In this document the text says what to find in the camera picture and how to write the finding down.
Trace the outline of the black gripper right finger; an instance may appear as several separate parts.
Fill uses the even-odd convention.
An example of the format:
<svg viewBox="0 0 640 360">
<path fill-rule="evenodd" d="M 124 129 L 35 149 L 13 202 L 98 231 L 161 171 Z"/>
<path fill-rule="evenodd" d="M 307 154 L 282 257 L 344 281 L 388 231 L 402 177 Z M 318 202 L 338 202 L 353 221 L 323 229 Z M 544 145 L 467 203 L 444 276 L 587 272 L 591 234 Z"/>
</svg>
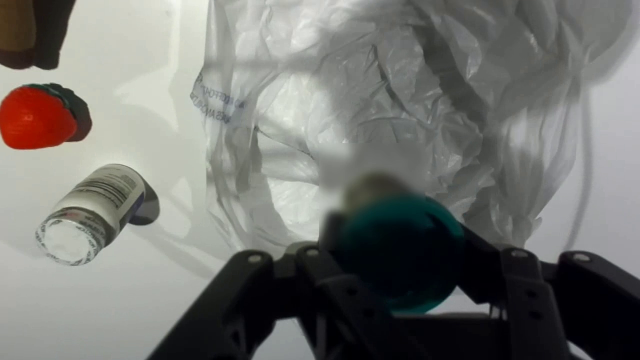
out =
<svg viewBox="0 0 640 360">
<path fill-rule="evenodd" d="M 491 315 L 454 318 L 452 360 L 640 360 L 640 279 L 571 250 L 544 262 L 461 225 L 461 288 Z"/>
</svg>

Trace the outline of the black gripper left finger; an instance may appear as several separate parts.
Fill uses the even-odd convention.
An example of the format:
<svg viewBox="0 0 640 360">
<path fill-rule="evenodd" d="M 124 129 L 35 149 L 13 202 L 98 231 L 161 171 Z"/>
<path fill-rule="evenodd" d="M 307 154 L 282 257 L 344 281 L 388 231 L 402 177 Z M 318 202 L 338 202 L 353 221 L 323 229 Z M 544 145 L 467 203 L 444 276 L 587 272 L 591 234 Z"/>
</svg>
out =
<svg viewBox="0 0 640 360">
<path fill-rule="evenodd" d="M 428 360 L 361 278 L 335 259 L 347 216 L 331 209 L 316 242 L 275 259 L 235 253 L 149 360 L 253 360 L 279 319 L 294 318 L 315 360 Z"/>
</svg>

